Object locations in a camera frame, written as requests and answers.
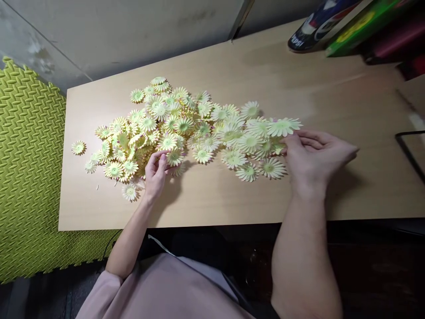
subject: green book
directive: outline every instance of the green book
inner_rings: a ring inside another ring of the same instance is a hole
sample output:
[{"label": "green book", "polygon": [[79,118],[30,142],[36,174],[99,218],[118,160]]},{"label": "green book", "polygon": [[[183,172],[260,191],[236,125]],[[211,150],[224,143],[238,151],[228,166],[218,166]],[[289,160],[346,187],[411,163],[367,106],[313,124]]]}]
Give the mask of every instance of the green book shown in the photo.
[{"label": "green book", "polygon": [[330,41],[325,54],[344,56],[402,14],[417,0],[375,0],[342,28]]}]

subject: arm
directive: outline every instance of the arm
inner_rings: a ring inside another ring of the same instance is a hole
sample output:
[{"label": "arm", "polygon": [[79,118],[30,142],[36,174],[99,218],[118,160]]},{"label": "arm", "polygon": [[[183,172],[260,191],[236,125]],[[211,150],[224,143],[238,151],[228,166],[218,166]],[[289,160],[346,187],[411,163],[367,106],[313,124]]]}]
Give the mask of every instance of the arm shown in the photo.
[{"label": "arm", "polygon": [[342,318],[328,256],[325,195],[334,173],[358,148],[321,132],[284,139],[292,199],[272,257],[272,305],[280,318]]},{"label": "arm", "polygon": [[170,173],[166,153],[152,154],[146,165],[146,191],[123,232],[118,237],[106,264],[106,270],[123,279],[132,272],[146,233],[149,215],[156,199],[162,192],[165,176]]}]

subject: gray wall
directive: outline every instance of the gray wall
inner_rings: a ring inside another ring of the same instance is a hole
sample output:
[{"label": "gray wall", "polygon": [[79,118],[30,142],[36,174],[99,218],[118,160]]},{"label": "gray wall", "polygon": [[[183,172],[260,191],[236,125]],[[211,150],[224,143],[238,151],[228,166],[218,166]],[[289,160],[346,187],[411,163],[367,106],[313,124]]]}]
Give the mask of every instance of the gray wall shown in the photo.
[{"label": "gray wall", "polygon": [[[319,0],[256,0],[247,35]],[[244,0],[0,0],[0,53],[67,88],[226,41]]]}]

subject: wooden table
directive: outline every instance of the wooden table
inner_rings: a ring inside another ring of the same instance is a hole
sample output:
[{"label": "wooden table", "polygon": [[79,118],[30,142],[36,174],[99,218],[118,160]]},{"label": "wooden table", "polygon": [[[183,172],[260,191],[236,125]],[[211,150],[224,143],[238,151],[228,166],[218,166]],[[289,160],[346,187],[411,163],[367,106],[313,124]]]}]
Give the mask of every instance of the wooden table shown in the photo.
[{"label": "wooden table", "polygon": [[[135,109],[130,92],[159,75],[192,93],[206,89],[221,104],[257,100],[268,117],[299,117],[306,128],[358,145],[358,158],[329,191],[330,220],[425,217],[425,187],[394,140],[394,134],[413,129],[394,89],[402,81],[394,66],[366,66],[359,56],[291,53],[286,41],[301,23],[69,89],[59,230],[123,228],[136,209],[138,203],[126,202],[121,185],[114,187],[103,169],[89,175],[84,164],[100,148],[95,128]],[[87,143],[82,156],[71,153],[77,140]],[[425,160],[419,139],[413,147]],[[194,162],[191,153],[187,159]],[[289,199],[289,177],[241,182],[218,156],[167,184],[150,227],[281,222]]]}]

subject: hand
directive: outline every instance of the hand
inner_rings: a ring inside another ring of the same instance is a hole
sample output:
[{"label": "hand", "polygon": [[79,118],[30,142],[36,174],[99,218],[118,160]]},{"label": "hand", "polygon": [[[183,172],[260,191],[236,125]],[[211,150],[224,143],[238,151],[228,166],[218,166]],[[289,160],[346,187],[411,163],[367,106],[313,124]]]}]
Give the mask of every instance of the hand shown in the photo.
[{"label": "hand", "polygon": [[146,192],[148,200],[157,199],[164,188],[165,176],[172,173],[177,167],[170,169],[167,164],[168,151],[159,151],[151,155],[146,165]]},{"label": "hand", "polygon": [[295,191],[326,191],[332,176],[359,151],[344,140],[324,132],[300,130],[283,139],[291,182]]}]

